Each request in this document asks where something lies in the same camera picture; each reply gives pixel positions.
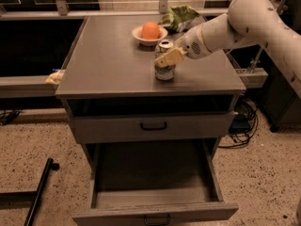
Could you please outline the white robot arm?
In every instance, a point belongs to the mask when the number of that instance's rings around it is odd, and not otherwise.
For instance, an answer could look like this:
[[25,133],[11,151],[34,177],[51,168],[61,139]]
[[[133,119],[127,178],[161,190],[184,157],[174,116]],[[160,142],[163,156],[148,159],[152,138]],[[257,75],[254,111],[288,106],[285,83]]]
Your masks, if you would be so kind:
[[301,36],[284,24],[270,0],[231,0],[226,13],[190,28],[154,63],[166,67],[186,57],[200,59],[219,50],[254,44],[301,96]]

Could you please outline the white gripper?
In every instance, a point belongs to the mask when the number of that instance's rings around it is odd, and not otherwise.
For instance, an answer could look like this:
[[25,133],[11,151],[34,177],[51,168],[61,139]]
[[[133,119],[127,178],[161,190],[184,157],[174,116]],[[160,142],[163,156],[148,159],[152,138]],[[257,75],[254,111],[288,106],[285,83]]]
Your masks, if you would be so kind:
[[202,25],[196,25],[176,39],[177,47],[173,47],[158,56],[154,63],[164,68],[179,64],[183,61],[184,56],[193,59],[200,59],[208,56],[211,51],[207,48],[202,36]]

